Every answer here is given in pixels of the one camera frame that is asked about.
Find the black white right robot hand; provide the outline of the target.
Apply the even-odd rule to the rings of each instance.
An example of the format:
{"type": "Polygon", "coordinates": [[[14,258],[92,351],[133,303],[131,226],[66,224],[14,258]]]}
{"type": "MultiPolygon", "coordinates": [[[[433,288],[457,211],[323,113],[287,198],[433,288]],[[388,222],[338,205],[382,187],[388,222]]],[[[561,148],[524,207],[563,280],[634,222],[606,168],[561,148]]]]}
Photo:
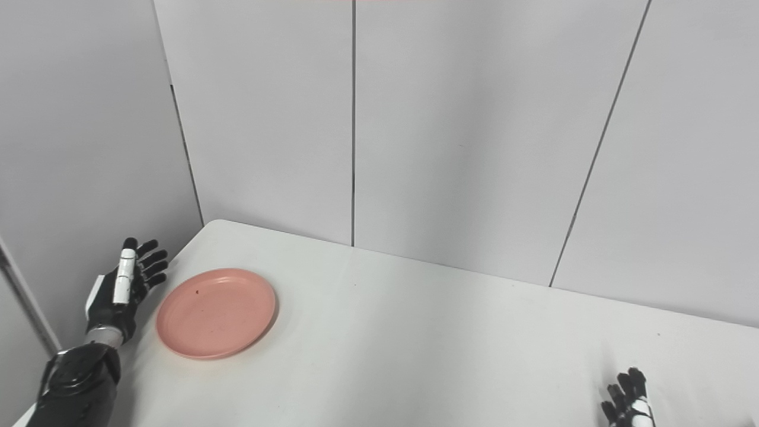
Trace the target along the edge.
{"type": "Polygon", "coordinates": [[[607,386],[609,400],[600,408],[609,426],[655,426],[648,399],[647,378],[636,367],[618,373],[616,383],[607,386]]]}

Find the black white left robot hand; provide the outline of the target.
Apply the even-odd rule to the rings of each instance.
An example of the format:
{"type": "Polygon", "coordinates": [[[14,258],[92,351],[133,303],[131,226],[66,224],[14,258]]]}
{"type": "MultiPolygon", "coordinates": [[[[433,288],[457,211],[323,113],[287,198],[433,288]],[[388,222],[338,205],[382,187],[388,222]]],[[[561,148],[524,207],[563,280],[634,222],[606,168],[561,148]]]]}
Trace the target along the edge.
{"type": "Polygon", "coordinates": [[[129,237],[114,270],[95,279],[85,303],[87,342],[120,347],[136,332],[136,311],[150,292],[167,279],[168,252],[159,241],[140,244],[129,237]]]}

